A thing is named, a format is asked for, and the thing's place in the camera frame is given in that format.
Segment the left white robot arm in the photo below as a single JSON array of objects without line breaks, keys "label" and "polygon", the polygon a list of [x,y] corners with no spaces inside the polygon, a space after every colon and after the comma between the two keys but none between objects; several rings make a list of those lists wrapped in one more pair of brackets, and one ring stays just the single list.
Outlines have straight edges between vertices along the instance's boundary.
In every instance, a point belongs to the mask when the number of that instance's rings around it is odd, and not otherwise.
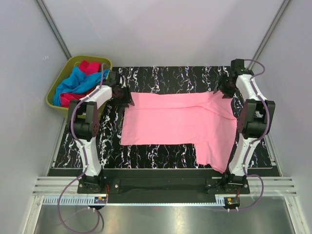
[{"label": "left white robot arm", "polygon": [[98,159],[96,138],[99,131],[98,110],[110,100],[117,106],[134,105],[125,77],[112,71],[101,78],[91,93],[70,101],[68,131],[79,148],[83,166],[81,175],[77,176],[79,193],[100,193],[108,188]]}]

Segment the light pink t-shirt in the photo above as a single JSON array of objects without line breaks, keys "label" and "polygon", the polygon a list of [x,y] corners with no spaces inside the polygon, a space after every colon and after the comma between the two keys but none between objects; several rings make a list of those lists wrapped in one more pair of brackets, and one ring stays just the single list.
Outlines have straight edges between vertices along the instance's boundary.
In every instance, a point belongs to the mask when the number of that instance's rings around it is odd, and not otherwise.
[{"label": "light pink t-shirt", "polygon": [[196,162],[223,173],[235,142],[232,99],[221,92],[132,93],[125,110],[121,145],[193,144]]}]

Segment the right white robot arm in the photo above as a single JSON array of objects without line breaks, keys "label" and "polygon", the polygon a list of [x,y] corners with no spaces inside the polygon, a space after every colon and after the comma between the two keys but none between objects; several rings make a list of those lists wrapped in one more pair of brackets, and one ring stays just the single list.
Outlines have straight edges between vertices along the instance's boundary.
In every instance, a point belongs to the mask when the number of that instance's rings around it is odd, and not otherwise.
[{"label": "right white robot arm", "polygon": [[245,62],[246,59],[240,58],[232,60],[228,75],[220,77],[214,91],[222,93],[223,98],[233,98],[239,91],[244,100],[237,121],[238,145],[217,185],[226,193],[237,194],[248,187],[249,162],[257,145],[269,133],[275,111],[275,102],[261,93],[255,82],[258,75],[246,68]]}]

